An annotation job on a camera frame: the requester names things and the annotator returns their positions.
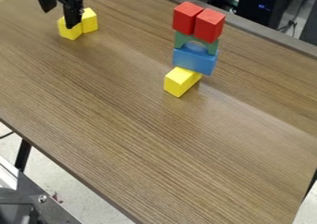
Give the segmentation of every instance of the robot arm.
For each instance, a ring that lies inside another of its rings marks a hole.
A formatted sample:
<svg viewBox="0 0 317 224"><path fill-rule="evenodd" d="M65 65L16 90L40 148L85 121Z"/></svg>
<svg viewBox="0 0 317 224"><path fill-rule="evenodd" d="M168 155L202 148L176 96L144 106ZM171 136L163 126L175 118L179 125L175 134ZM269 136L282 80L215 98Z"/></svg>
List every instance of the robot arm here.
<svg viewBox="0 0 317 224"><path fill-rule="evenodd" d="M42 10L47 13L57 6L57 1L63 4L66 27L71 29L82 21L83 0L38 0Z"/></svg>

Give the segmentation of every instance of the red cube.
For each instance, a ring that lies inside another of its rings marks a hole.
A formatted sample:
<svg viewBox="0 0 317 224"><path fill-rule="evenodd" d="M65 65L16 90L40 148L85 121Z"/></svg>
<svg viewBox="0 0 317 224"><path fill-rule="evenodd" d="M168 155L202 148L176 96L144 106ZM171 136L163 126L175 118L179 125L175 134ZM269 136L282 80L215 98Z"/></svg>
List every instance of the red cube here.
<svg viewBox="0 0 317 224"><path fill-rule="evenodd" d="M183 34L192 35L194 33L196 16L204 8L189 2L183 2L174 9L172 27Z"/></svg>
<svg viewBox="0 0 317 224"><path fill-rule="evenodd" d="M206 8L196 18L194 35L205 42L213 43L222 34L225 15Z"/></svg>

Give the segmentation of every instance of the toy block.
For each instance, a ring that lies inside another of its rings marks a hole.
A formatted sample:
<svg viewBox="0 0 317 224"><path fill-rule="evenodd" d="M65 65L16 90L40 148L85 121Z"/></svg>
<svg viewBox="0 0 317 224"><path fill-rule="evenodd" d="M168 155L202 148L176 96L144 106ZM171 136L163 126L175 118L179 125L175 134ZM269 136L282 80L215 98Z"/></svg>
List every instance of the toy block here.
<svg viewBox="0 0 317 224"><path fill-rule="evenodd" d="M98 30L97 15L92 8L87 7L82 14L82 32L88 33L96 30Z"/></svg>
<svg viewBox="0 0 317 224"><path fill-rule="evenodd" d="M201 73L175 67L165 76L164 90L176 97L181 97L201 78Z"/></svg>
<svg viewBox="0 0 317 224"><path fill-rule="evenodd" d="M59 35L67 38L69 40L76 40L81 34L82 34L82 24L78 23L76 26L74 26L72 29L68 29L66 27L66 21L65 18L61 18L58 21L58 29L59 29Z"/></svg>
<svg viewBox="0 0 317 224"><path fill-rule="evenodd" d="M192 3L183 2L174 9L172 27L183 34L192 35L194 33L196 16L203 9Z"/></svg>
<svg viewBox="0 0 317 224"><path fill-rule="evenodd" d="M196 18L194 35L202 41L213 43L222 34L224 19L224 14L206 8Z"/></svg>
<svg viewBox="0 0 317 224"><path fill-rule="evenodd" d="M211 56L215 56L217 54L219 40L216 40L214 43L207 43L198 39L194 35L185 35L179 31L175 32L174 48L181 49L188 42L199 42L201 44L204 44L208 50L208 54L210 54Z"/></svg>
<svg viewBox="0 0 317 224"><path fill-rule="evenodd" d="M216 67L218 52L210 56L205 48L187 43L182 49L174 49L172 64L202 74L211 75Z"/></svg>

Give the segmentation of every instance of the yellow cube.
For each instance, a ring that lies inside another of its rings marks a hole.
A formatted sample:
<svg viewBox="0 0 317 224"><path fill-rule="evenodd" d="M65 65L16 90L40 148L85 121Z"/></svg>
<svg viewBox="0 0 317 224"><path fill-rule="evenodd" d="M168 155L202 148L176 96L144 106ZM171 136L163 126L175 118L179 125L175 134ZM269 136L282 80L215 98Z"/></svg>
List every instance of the yellow cube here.
<svg viewBox="0 0 317 224"><path fill-rule="evenodd" d="M81 23L78 23L72 29L68 29L66 27L66 21L64 17L58 21L58 29L59 29L60 36L70 39L72 41L76 40L82 34Z"/></svg>
<svg viewBox="0 0 317 224"><path fill-rule="evenodd" d="M181 97L202 78L202 74L185 68L175 67L165 76L164 90Z"/></svg>
<svg viewBox="0 0 317 224"><path fill-rule="evenodd" d="M88 33L98 30L98 19L92 8L87 7L82 14L82 32Z"/></svg>

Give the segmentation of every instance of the table edge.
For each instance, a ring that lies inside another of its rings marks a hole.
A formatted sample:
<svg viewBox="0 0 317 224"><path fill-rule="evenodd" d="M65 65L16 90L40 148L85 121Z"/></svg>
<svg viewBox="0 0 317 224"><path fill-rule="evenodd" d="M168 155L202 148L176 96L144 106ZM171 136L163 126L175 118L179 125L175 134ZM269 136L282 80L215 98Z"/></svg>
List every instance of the table edge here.
<svg viewBox="0 0 317 224"><path fill-rule="evenodd" d="M181 4L184 1L191 2L193 4L215 9L226 15L226 23L239 30L246 31L250 34L256 35L260 38L268 40L272 43L279 44L285 48L294 50L301 53L304 56L308 56L317 59L317 46L313 44L305 43L299 39L293 38L279 31L260 25L248 19L243 19L237 15L230 14L227 11L219 9L215 6L208 5L198 0L169 0L176 4Z"/></svg>
<svg viewBox="0 0 317 224"><path fill-rule="evenodd" d="M93 185L91 185L88 181L85 181L82 179L79 175L77 175L75 172L70 170L67 166L64 166L61 162L56 160L53 156L51 156L49 153L44 151L40 146L37 146L36 143L34 143L32 140L28 139L26 136L23 135L23 133L16 130L13 126L11 126L9 123L7 123L5 120L0 118L0 123L3 123L5 126L10 128L12 131L14 131L22 140L25 140L28 142L32 147L35 147L38 151L40 151L42 154L47 156L51 161L53 161L55 164L60 166L62 169L64 169L66 172L68 172L72 177L74 177L76 180L78 180L80 183L82 183L84 186L86 186L88 189L93 191L96 195L101 197L103 200L105 200L108 204L112 205L114 208L116 208L119 212L121 212L125 217L127 217L129 220L134 222L135 224L145 224L138 218L136 218L133 214L131 214L129 211L124 209L124 207L121 207L120 205L117 205L115 201L112 201L110 198L102 194L100 191L97 190Z"/></svg>

